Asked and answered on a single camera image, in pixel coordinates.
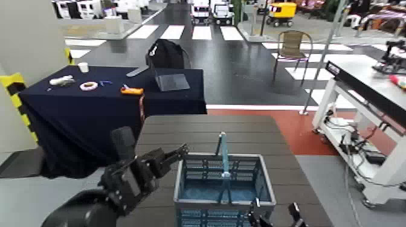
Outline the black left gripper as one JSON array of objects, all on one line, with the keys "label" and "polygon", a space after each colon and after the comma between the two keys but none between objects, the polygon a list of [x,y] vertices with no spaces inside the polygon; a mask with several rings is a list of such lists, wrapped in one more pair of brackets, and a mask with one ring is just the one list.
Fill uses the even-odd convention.
[{"label": "black left gripper", "polygon": [[105,190],[118,215],[126,216],[158,189],[158,178],[164,177],[170,166],[189,151],[189,145],[183,144],[168,153],[152,151],[119,161],[105,168],[98,185]]}]

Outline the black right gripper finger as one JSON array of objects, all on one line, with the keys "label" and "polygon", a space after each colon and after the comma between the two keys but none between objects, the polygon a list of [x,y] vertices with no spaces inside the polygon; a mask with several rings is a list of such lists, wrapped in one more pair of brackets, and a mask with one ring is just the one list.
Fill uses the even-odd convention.
[{"label": "black right gripper finger", "polygon": [[306,222],[304,221],[304,219],[300,214],[300,209],[296,202],[291,203],[288,206],[288,210],[293,219],[291,227],[308,227],[308,225],[306,224]]},{"label": "black right gripper finger", "polygon": [[250,208],[246,214],[248,222],[251,227],[271,227],[269,220],[261,216],[259,213],[255,212],[255,208],[260,208],[259,198],[255,198],[250,203]]}]

